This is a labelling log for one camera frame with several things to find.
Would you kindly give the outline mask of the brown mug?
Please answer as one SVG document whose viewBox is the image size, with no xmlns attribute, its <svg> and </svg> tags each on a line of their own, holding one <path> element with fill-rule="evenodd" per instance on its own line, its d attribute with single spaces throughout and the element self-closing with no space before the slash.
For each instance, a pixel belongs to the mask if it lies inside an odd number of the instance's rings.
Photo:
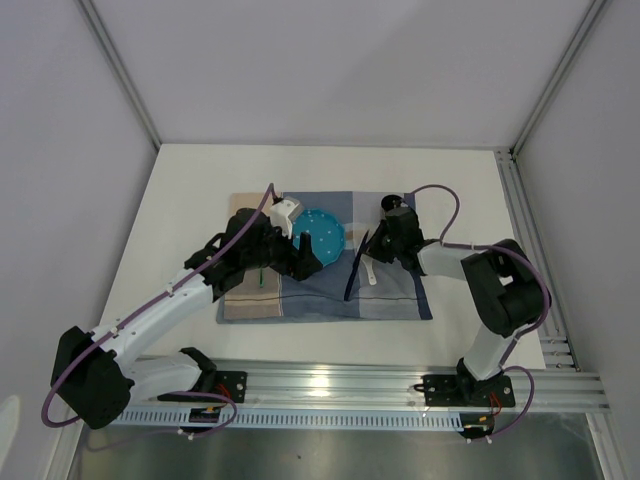
<svg viewBox="0 0 640 480">
<path fill-rule="evenodd" d="M 390 194 L 384 196 L 380 204 L 384 212 L 389 212 L 396 208 L 402 207 L 404 204 L 404 199 L 399 195 Z"/>
</svg>

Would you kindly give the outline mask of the blue beige checked cloth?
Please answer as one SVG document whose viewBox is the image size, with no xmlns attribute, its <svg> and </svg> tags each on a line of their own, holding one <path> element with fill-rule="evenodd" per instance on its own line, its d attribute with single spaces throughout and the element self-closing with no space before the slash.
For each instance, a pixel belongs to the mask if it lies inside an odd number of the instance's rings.
<svg viewBox="0 0 640 480">
<path fill-rule="evenodd" d="M 321 209 L 336 216 L 345 228 L 346 246 L 338 260 L 309 279 L 298 282 L 265 268 L 245 274 L 240 286 L 218 302 L 219 324 L 318 323 L 351 320 L 429 321 L 433 318 L 424 287 L 399 262 L 373 260 L 377 284 L 370 286 L 360 266 L 360 289 L 345 302 L 344 289 L 355 253 L 366 230 L 372 234 L 382 217 L 385 192 L 285 191 L 305 209 Z"/>
</svg>

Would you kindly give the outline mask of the teal dotted plate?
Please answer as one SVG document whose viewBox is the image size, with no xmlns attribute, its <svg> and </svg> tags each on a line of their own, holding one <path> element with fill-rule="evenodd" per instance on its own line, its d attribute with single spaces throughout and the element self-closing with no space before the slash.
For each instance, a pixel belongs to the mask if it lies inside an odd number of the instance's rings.
<svg viewBox="0 0 640 480">
<path fill-rule="evenodd" d="M 346 246 L 345 228 L 336 216 L 321 209 L 305 209 L 293 222 L 293 245 L 300 248 L 303 233 L 311 236 L 315 257 L 327 267 L 335 263 Z"/>
</svg>

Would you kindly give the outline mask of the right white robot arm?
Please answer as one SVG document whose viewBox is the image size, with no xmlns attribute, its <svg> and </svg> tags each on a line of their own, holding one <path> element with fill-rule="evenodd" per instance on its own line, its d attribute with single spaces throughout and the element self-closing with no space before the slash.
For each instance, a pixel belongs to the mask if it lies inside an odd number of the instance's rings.
<svg viewBox="0 0 640 480">
<path fill-rule="evenodd" d="M 398 261 L 417 281 L 440 276 L 467 284 L 482 326 L 456 366 L 455 391 L 467 404 L 480 403 L 502 376 L 517 342 L 548 312 L 547 287 L 511 239 L 476 248 L 428 240 L 416 211 L 396 195 L 383 199 L 382 211 L 365 255 L 382 263 Z"/>
</svg>

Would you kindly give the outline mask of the white ceramic spoon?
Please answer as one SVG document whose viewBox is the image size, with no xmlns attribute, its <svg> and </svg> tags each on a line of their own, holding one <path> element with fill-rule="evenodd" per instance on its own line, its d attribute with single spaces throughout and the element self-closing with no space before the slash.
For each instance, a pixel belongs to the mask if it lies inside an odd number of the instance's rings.
<svg viewBox="0 0 640 480">
<path fill-rule="evenodd" d="M 370 286 L 374 286 L 377 284 L 377 277 L 374 272 L 374 264 L 373 259 L 368 255 L 363 255 L 361 258 L 361 263 L 365 267 L 367 280 Z"/>
</svg>

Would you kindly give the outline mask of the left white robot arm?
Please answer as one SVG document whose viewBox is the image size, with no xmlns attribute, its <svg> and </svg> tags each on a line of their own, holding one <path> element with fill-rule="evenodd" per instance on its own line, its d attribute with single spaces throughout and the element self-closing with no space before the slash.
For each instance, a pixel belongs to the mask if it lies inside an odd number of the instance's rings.
<svg viewBox="0 0 640 480">
<path fill-rule="evenodd" d="M 302 205 L 286 197 L 267 213 L 242 208 L 184 263 L 178 277 L 132 313 L 85 332 L 78 327 L 60 338 L 51 391 L 92 429 L 115 420 L 132 401 L 215 401 L 228 399 L 216 364 L 195 347 L 172 356 L 140 360 L 140 355 L 191 314 L 239 286 L 246 272 L 272 269 L 302 281 L 322 270 L 311 236 L 293 238 Z"/>
</svg>

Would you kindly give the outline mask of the purple knife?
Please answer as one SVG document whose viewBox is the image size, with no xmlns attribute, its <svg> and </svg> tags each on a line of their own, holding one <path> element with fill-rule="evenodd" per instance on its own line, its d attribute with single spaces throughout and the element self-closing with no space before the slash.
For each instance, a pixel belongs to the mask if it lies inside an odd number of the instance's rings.
<svg viewBox="0 0 640 480">
<path fill-rule="evenodd" d="M 343 293 L 343 300 L 345 302 L 350 301 L 354 297 L 354 294 L 360 289 L 360 266 L 362 263 L 362 257 L 364 256 L 369 243 L 369 236 L 370 230 L 366 230 L 356 250 L 351 271 Z"/>
</svg>

